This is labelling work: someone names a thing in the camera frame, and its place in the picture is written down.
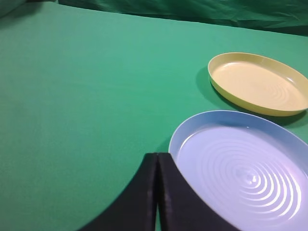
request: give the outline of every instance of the green fabric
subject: green fabric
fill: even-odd
[[[306,0],[59,0],[107,12],[308,35]]]
[[[0,17],[14,10],[26,0],[0,0]]]
[[[217,95],[206,65],[244,51],[308,76],[308,38],[27,3],[0,20],[0,230],[75,231],[147,152]],[[308,115],[271,118],[308,142]]]

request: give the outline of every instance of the light blue plate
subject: light blue plate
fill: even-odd
[[[210,111],[190,117],[169,146],[195,192],[243,231],[306,231],[308,145],[258,116]]]

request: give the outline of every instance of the green backdrop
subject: green backdrop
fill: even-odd
[[[308,35],[306,0],[59,0],[107,12]]]

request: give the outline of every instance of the yellow plate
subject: yellow plate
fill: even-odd
[[[213,87],[253,112],[292,116],[308,108],[308,79],[276,60],[249,53],[225,53],[208,64]]]

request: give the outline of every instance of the plate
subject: plate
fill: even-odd
[[[308,145],[255,115],[210,111],[174,132],[171,153],[183,177],[242,231],[306,231]]]
[[[308,108],[308,79],[276,60],[249,53],[225,53],[208,64],[213,87],[253,112],[292,116]]]

